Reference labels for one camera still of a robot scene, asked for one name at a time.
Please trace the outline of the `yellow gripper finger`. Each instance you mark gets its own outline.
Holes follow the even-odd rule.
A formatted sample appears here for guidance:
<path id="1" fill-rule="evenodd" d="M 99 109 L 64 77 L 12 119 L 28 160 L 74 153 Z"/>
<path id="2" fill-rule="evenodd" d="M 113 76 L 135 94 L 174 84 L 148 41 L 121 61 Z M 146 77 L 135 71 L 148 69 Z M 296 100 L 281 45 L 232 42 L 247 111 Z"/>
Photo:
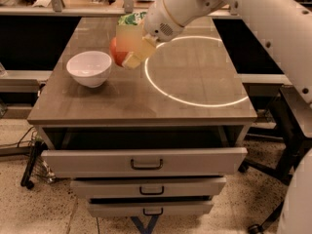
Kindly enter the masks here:
<path id="1" fill-rule="evenodd" d="M 119 52 L 134 52 L 141 46 L 141 25 L 118 25 L 116 27 L 116 49 Z"/>
<path id="2" fill-rule="evenodd" d="M 156 51 L 156 38 L 151 36 L 144 36 L 140 47 L 127 53 L 122 62 L 122 66 L 126 69 L 135 69 L 139 67 L 146 59 L 152 56 Z"/>

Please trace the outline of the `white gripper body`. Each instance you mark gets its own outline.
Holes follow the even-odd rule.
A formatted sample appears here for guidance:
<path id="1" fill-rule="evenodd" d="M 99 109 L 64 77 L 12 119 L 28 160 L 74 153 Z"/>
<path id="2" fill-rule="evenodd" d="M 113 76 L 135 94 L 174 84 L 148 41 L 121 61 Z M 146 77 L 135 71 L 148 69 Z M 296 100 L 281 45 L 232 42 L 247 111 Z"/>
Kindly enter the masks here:
<path id="1" fill-rule="evenodd" d="M 164 0 L 156 0 L 149 7 L 144 17 L 143 28 L 146 33 L 162 42 L 173 40 L 183 30 L 168 12 Z"/>

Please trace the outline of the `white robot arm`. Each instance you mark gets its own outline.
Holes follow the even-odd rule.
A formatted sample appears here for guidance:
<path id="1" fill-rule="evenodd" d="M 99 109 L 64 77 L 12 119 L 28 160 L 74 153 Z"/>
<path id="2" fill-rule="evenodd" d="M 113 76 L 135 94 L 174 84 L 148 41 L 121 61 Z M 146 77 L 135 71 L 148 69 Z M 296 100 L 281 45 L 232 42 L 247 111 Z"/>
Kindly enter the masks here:
<path id="1" fill-rule="evenodd" d="M 143 26 L 141 50 L 110 44 L 115 63 L 132 69 L 152 55 L 155 42 L 170 41 L 190 22 L 228 4 L 234 8 L 306 104 L 312 103 L 312 15 L 294 0 L 156 0 Z"/>

